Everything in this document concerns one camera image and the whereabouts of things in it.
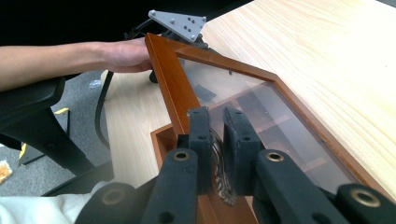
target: wooden table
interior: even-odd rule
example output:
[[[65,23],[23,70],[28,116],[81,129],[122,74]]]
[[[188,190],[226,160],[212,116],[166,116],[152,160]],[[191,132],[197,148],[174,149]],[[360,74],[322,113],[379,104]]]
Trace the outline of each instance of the wooden table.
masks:
[[[276,73],[396,199],[396,8],[375,0],[256,0],[208,22],[223,56]],[[116,179],[158,174],[150,133],[170,123],[149,72],[116,74],[105,103]]]

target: cable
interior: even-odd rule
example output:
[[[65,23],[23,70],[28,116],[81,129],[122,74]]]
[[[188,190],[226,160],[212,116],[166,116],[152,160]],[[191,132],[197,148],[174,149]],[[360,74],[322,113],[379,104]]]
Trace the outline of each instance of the cable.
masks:
[[[113,75],[114,75],[113,72],[107,71],[105,83],[103,84],[103,88],[102,88],[102,90],[100,92],[98,104],[96,106],[96,111],[95,111],[95,130],[96,130],[96,134],[98,135],[99,139],[102,141],[102,143],[108,149],[110,149],[110,144],[108,143],[107,139],[105,138],[105,136],[102,133],[102,129],[101,129],[101,126],[100,126],[100,118],[101,118],[101,115],[102,115],[103,104],[105,103],[105,98],[106,98],[106,94],[107,94],[107,91],[108,91],[108,87],[110,86],[111,78],[113,78]]]
[[[148,19],[144,22],[142,22],[140,25],[136,26],[135,28],[131,29],[131,32],[129,34],[124,34],[125,40],[128,39],[134,39],[139,35],[146,35],[145,33],[142,32],[142,29],[145,28],[146,26],[150,25],[153,22],[152,19]],[[105,103],[106,99],[106,94],[108,91],[108,87],[110,86],[111,78],[113,78],[114,73],[111,71],[107,71],[105,83],[103,84],[103,88],[100,92],[99,99],[98,99],[98,104],[96,105],[96,111],[95,111],[95,130],[96,134],[98,135],[99,139],[101,142],[108,148],[110,149],[110,144],[108,143],[107,139],[102,133],[101,125],[100,125],[100,118],[102,116],[102,109],[103,105]]]

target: office chair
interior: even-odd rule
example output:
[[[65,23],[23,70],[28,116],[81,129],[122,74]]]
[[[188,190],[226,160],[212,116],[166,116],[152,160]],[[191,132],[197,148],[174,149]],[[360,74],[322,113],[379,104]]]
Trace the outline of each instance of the office chair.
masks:
[[[0,143],[21,150],[21,142],[41,151],[74,175],[94,166],[69,138],[51,110],[64,92],[56,77],[0,92]]]

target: floor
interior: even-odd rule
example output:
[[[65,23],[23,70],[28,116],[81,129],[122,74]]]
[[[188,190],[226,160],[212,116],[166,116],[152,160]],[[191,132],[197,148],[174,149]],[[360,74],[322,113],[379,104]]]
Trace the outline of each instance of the floor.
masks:
[[[101,91],[103,71],[81,74],[66,81],[61,101],[53,111],[68,107],[71,112],[70,137],[94,164],[110,161],[110,152],[100,141],[94,128],[94,115]],[[106,114],[102,111],[102,132],[107,136]],[[19,166],[18,150],[0,147],[0,161],[6,160],[13,174],[0,184],[1,196],[39,196],[74,177],[48,157]]]

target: wooden picture frame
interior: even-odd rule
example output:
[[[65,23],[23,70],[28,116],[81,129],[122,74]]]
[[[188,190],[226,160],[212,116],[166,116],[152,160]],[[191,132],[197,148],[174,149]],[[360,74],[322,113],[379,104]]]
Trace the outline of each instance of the wooden picture frame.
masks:
[[[201,106],[180,63],[180,59],[183,59],[271,83],[299,118],[318,135],[321,143],[331,150],[332,156],[339,160],[351,175],[362,184],[389,196],[276,74],[226,58],[210,50],[198,49],[157,35],[148,34],[146,44],[172,122],[151,134],[160,167],[166,152],[175,148],[177,135],[189,133],[187,111]],[[249,198],[246,200],[240,197],[236,206],[231,207],[224,204],[216,193],[199,196],[198,223],[256,223],[250,203]]]

